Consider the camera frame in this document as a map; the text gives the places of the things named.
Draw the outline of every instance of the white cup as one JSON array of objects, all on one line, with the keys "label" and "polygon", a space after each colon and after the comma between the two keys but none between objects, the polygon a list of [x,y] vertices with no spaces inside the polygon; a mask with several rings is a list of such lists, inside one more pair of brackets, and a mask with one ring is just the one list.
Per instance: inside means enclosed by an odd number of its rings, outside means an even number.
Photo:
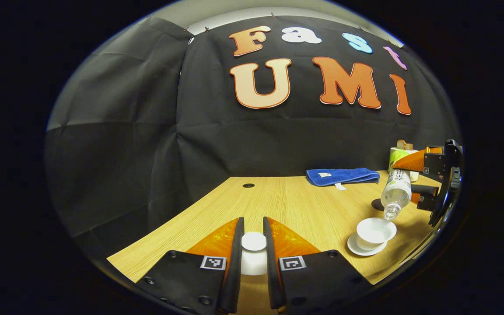
[{"label": "white cup", "polygon": [[267,240],[260,232],[248,232],[242,236],[242,259],[240,273],[259,276],[268,273]]},{"label": "white cup", "polygon": [[357,224],[357,245],[370,251],[396,235],[396,225],[379,217],[370,217]]}]

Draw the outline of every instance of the wall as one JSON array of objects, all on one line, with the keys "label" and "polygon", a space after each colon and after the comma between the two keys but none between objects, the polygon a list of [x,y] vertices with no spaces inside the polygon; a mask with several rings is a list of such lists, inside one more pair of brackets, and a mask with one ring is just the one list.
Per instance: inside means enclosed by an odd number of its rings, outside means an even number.
[{"label": "wall", "polygon": [[154,16],[164,18],[183,28],[188,27],[188,31],[192,34],[199,34],[206,30],[205,27],[212,29],[247,18],[270,16],[271,13],[274,15],[310,16],[356,28],[362,27],[366,32],[389,40],[398,47],[404,46],[396,37],[388,34],[370,20],[324,0],[255,0],[254,2],[181,0],[154,12]]}]

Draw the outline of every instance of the towel tag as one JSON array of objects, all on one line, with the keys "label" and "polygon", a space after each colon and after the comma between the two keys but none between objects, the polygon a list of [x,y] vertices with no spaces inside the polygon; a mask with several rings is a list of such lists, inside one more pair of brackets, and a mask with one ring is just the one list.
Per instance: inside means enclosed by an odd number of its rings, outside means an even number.
[{"label": "towel tag", "polygon": [[336,186],[336,188],[338,188],[341,191],[344,191],[347,189],[346,187],[342,186],[342,183],[335,183],[334,186]]}]

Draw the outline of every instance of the wooden table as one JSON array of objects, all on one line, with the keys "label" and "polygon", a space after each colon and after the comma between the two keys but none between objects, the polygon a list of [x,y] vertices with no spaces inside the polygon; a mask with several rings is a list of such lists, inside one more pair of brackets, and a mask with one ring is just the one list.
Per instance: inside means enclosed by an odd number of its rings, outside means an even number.
[{"label": "wooden table", "polygon": [[[132,245],[108,257],[120,272],[138,281],[168,250],[187,251],[226,222],[244,217],[245,231],[262,232],[263,217],[286,225],[320,251],[336,249],[375,284],[390,275],[399,263],[431,232],[429,211],[410,203],[394,223],[396,236],[373,256],[361,257],[347,247],[357,224],[368,217],[382,217],[371,206],[386,185],[388,173],[379,171],[380,183],[316,187],[304,176],[230,177],[198,202]],[[243,184],[253,183],[252,188]],[[419,175],[419,185],[440,186]],[[238,314],[276,314],[270,309],[267,275],[242,275]]]}]

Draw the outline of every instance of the plastic water bottle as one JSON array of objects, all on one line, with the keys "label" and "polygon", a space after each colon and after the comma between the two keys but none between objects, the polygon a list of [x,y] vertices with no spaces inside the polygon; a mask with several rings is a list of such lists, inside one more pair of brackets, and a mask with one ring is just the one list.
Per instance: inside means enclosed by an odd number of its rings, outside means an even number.
[{"label": "plastic water bottle", "polygon": [[393,169],[388,175],[388,182],[380,196],[380,202],[384,206],[384,219],[387,221],[396,219],[400,210],[407,206],[411,199],[410,172]]}]

